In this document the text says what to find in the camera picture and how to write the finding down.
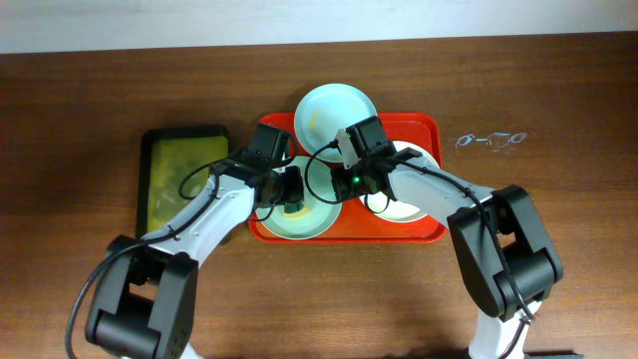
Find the green and yellow sponge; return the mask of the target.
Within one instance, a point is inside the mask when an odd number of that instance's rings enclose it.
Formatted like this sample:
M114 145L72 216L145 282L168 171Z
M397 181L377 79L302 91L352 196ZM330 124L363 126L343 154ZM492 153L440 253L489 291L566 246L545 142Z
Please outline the green and yellow sponge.
M286 203L283 206L282 216L284 218L298 218L304 216L309 212L309 207L305 201L299 201L296 203Z

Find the light green plate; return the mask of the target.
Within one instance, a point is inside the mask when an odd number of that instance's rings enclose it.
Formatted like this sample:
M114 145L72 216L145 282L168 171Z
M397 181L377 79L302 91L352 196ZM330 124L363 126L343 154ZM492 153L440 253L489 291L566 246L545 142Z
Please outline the light green plate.
M331 185L330 169L324 163L314 160L309 168L309 183L311 189L321 198L335 201L336 197ZM329 204L318 200L302 183L303 200L309 207L309 212L298 218L284 218L283 206L258 208L256 220L250 224L261 224L270 234L290 240L305 240L315 237L326 231L338 218L341 204Z

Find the light blue plate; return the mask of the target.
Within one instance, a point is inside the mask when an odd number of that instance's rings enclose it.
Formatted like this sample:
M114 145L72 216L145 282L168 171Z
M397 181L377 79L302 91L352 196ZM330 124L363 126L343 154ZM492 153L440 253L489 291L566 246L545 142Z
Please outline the light blue plate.
M340 129L377 115L372 101L359 89L346 84L322 85L298 104L295 136L301 147L313 155L333 141Z

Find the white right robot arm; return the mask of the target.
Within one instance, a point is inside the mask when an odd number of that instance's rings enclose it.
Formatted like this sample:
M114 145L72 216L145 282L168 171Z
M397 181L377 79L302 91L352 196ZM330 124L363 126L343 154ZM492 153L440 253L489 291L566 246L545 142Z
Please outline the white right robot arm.
M331 147L338 200L383 193L410 204L450 232L465 287L478 307L470 358L521 358L535 313L564 268L530 195L453 176L417 150L397 150L373 116L337 132Z

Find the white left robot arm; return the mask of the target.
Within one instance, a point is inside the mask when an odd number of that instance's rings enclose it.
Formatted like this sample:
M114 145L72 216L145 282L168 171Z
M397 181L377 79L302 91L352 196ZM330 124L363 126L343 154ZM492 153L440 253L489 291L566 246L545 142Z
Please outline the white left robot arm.
M195 358L190 336L200 267L258 208L296 203L303 180L289 133L257 126L245 150L205 165L201 192L140 238L116 237L86 284L85 338L117 358Z

